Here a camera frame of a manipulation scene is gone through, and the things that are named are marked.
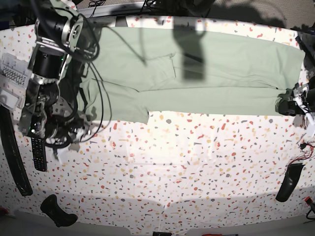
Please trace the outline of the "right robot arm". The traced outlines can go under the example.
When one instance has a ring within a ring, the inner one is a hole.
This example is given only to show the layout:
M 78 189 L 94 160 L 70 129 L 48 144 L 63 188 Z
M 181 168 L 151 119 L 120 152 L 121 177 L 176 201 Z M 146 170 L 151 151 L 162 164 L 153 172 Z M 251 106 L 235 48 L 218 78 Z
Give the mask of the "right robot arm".
M 91 63 L 100 46 L 87 18 L 63 0 L 32 0 L 36 15 L 35 48 L 28 69 L 31 71 L 26 99 L 19 120 L 20 132 L 36 142 L 35 159 L 51 148 L 60 160 L 59 151 L 90 134 L 75 104 L 68 116 L 53 112 L 60 96 L 60 82 L 72 60 Z

